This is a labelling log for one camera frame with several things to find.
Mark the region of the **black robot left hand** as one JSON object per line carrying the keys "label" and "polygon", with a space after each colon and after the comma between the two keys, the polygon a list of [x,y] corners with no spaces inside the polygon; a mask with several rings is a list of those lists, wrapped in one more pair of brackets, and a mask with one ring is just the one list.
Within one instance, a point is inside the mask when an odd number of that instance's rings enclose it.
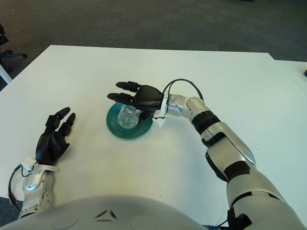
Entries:
{"label": "black robot left hand", "polygon": [[39,164],[54,165],[69,147],[65,137],[71,132],[76,114],[70,114],[63,124],[60,122],[70,110],[65,107],[48,117],[45,131],[40,136],[35,151],[35,159]]}

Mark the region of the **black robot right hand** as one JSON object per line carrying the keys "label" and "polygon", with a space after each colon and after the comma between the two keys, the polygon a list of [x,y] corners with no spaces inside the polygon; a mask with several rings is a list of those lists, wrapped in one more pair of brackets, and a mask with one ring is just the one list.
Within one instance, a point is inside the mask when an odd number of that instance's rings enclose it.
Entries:
{"label": "black robot right hand", "polygon": [[116,86],[130,92],[135,92],[135,95],[131,96],[126,93],[109,93],[107,98],[117,103],[130,105],[141,110],[141,118],[143,120],[153,118],[154,112],[161,109],[164,94],[155,87],[139,85],[132,81],[117,82]]}

